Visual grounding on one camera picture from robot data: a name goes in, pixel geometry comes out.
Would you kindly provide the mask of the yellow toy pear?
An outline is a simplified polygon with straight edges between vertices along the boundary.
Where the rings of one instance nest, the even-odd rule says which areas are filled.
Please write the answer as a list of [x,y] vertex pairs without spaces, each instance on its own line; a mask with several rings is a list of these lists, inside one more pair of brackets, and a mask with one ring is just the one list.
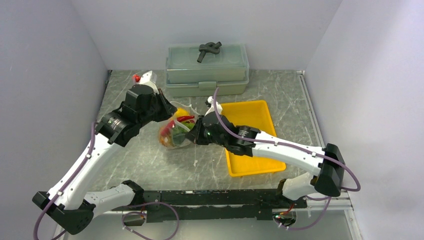
[[179,118],[179,117],[184,117],[184,116],[189,116],[189,115],[190,115],[190,113],[185,108],[178,107],[177,111],[175,112],[173,117]]

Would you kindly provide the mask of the green toy grape bunch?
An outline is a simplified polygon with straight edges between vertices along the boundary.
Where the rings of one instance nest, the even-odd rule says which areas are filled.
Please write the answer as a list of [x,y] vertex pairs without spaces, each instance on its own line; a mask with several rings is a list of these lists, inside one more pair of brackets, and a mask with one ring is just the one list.
[[191,142],[186,138],[187,133],[194,127],[193,123],[184,124],[177,120],[174,121],[173,127],[171,128],[171,140],[175,147],[184,147],[189,145]]

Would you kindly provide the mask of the red toy chili pepper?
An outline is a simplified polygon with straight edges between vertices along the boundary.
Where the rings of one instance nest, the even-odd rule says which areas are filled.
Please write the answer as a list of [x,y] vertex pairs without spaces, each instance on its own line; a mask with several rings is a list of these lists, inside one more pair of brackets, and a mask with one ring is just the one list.
[[183,129],[185,132],[189,132],[194,127],[195,123],[196,121],[194,115],[181,116],[178,118],[172,117],[165,125],[165,129],[170,131],[178,127]]

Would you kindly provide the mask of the clear zip top bag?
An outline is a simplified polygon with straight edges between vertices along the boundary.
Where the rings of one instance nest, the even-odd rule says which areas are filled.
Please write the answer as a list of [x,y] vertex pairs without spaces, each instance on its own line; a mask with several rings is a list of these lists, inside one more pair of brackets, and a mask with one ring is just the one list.
[[176,107],[176,112],[159,128],[158,141],[168,149],[183,148],[191,144],[186,134],[194,128],[199,113],[191,104],[170,103]]

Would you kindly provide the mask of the yellow plastic tray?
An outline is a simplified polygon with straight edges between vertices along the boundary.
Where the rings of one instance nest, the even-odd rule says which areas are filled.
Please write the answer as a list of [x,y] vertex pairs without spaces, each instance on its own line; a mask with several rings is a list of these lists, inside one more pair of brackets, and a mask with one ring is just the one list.
[[[222,103],[222,114],[235,126],[250,126],[276,136],[274,123],[265,100]],[[228,172],[231,177],[282,172],[284,162],[265,158],[235,155],[225,151]]]

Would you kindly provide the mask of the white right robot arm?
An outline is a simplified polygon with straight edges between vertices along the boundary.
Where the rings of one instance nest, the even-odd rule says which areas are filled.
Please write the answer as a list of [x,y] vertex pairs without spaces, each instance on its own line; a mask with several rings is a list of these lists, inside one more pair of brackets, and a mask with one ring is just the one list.
[[334,144],[322,148],[290,142],[251,126],[235,126],[213,112],[200,116],[185,137],[196,145],[215,144],[237,156],[272,159],[304,170],[278,184],[275,200],[282,208],[309,194],[341,195],[345,163]]

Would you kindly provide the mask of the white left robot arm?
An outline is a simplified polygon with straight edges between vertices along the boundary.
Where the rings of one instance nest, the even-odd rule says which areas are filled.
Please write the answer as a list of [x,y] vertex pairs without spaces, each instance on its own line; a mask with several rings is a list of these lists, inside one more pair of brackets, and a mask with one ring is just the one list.
[[139,209],[145,201],[144,189],[132,180],[104,191],[89,188],[100,170],[142,127],[168,120],[176,110],[154,83],[133,85],[119,108],[92,124],[85,151],[64,177],[50,190],[37,192],[32,201],[71,235],[80,233],[94,218],[110,210],[123,206]]

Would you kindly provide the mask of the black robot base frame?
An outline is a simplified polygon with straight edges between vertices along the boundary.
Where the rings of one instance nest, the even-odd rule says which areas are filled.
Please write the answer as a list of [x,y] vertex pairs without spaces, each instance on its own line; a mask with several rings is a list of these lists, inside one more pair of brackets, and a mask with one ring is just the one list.
[[146,190],[148,206],[139,202],[116,211],[144,210],[148,223],[180,220],[256,219],[271,220],[278,211],[306,208],[302,198],[289,200],[271,189]]

